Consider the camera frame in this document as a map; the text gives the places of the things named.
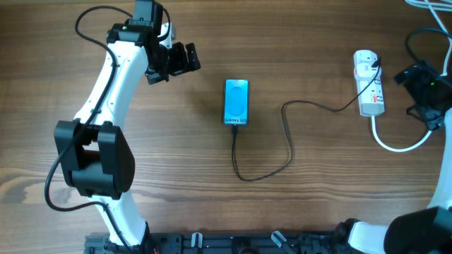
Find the white power strip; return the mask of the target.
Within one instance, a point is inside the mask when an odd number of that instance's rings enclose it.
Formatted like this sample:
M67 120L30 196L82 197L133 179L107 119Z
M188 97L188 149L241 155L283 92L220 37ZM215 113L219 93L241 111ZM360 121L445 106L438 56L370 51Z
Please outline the white power strip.
M365 117L378 116L385 111L381 84L381 59L374 52L361 49L353 55L354 68L360 62L372 63L377 67L376 75L370 81L357 81L359 114Z

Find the white USB charger plug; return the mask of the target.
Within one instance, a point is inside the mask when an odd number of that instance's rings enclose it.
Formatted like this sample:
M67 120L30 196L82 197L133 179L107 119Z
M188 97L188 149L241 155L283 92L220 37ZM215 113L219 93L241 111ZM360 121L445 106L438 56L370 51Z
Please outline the white USB charger plug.
M372 63L360 62L355 65L354 76L357 81L370 81L377 73L377 67Z

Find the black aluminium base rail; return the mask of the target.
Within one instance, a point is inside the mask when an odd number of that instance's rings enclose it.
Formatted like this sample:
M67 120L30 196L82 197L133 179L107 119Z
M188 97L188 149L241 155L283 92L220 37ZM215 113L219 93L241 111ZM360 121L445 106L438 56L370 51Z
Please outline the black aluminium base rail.
M159 254L233 254L233 253L339 253L333 245L332 235L326 232L313 234L284 233L285 242L278 245L270 234L186 234L152 233L141 245L125 248L109 240L107 235L85 238L84 252L108 253L159 253Z

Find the turquoise Galaxy smartphone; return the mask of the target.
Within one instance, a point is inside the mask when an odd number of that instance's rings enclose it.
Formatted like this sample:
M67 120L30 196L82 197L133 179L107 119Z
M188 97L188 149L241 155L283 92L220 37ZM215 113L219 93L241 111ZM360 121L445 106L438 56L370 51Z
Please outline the turquoise Galaxy smartphone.
M225 81L223 123L245 126L249 113L249 81L228 79Z

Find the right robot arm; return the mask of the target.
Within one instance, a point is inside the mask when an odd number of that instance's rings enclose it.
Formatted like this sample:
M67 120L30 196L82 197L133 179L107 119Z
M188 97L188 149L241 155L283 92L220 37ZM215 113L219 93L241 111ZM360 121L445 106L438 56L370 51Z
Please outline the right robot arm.
M417 62L395 76L414 100L408 112L427 127L427 135L446 131L444 155L436 190L427 208L401 215L388 226L348 219L333 236L336 249L360 253L451 252L451 80L429 64Z

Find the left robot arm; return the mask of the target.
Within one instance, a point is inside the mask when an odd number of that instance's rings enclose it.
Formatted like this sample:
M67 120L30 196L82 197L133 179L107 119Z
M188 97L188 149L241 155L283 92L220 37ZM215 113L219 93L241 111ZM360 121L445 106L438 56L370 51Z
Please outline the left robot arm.
M155 253L148 223L131 194L135 159L123 134L125 116L141 78L156 84L197 71L201 64L194 44L175 40L169 13L156 1L137 1L101 47L105 62L89 98L73 120L56 125L53 166L100 211L109 229L103 251Z

